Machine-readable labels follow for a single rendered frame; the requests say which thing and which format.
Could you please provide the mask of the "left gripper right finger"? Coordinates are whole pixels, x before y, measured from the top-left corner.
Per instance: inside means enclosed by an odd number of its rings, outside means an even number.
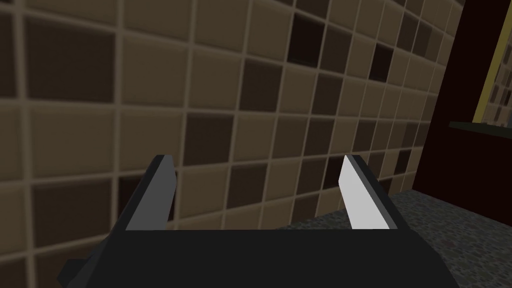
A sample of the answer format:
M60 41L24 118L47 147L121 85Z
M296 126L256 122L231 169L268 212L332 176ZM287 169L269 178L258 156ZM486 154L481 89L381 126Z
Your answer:
M376 188L363 172L357 155L346 154L338 177L338 186L344 201L351 228L354 230L393 230L393 221Z

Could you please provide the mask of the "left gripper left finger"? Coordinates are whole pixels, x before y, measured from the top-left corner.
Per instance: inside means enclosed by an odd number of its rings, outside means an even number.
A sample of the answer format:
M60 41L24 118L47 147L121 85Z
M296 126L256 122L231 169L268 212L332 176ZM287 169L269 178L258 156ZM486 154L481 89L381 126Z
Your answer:
M158 231L166 228L177 186L174 160L159 154L151 161L113 229Z

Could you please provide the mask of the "yellow framed mirror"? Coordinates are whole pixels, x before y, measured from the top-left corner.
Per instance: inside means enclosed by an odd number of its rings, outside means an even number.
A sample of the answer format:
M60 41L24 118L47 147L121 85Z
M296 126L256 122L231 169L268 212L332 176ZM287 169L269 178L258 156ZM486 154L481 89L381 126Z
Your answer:
M512 23L501 27L472 122L512 128Z

